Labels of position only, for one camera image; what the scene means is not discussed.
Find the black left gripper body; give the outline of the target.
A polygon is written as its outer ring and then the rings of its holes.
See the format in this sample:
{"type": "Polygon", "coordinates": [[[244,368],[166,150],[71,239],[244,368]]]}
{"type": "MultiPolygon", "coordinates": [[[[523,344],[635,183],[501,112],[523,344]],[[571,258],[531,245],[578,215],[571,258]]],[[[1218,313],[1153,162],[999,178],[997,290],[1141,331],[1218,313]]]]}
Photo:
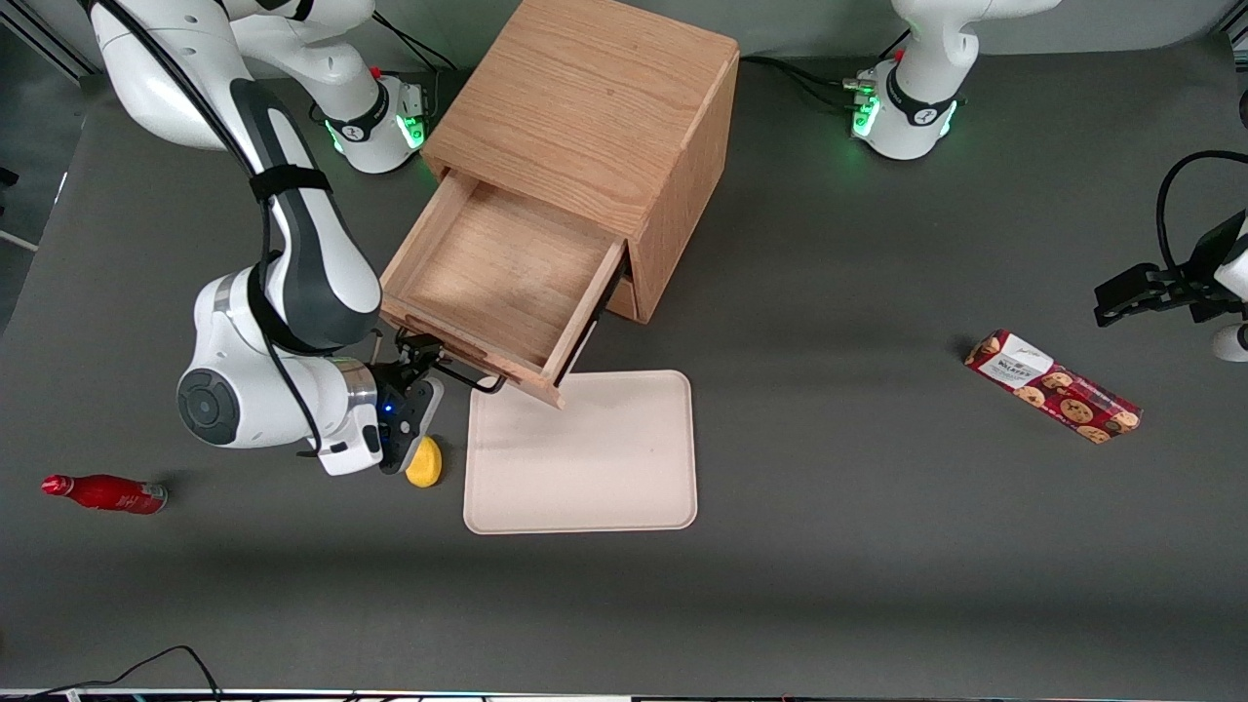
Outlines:
{"type": "Polygon", "coordinates": [[[1246,254],[1246,244],[1239,245],[1244,222],[1246,214],[1226,219],[1197,240],[1191,257],[1181,265],[1187,287],[1178,299],[1189,309],[1194,324],[1208,324],[1226,314],[1246,317],[1246,301],[1241,294],[1231,292],[1214,280],[1217,269],[1229,262],[1234,254],[1246,254]]]}

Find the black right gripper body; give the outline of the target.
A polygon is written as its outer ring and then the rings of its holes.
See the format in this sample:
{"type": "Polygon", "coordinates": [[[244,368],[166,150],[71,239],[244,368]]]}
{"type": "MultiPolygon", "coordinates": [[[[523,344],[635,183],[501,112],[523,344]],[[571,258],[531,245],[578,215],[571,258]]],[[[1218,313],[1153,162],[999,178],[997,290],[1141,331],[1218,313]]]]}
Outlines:
{"type": "Polygon", "coordinates": [[[371,365],[369,372],[377,386],[379,471],[403,471],[409,462],[411,448],[417,443],[421,422],[418,373],[398,361],[371,365]]]}

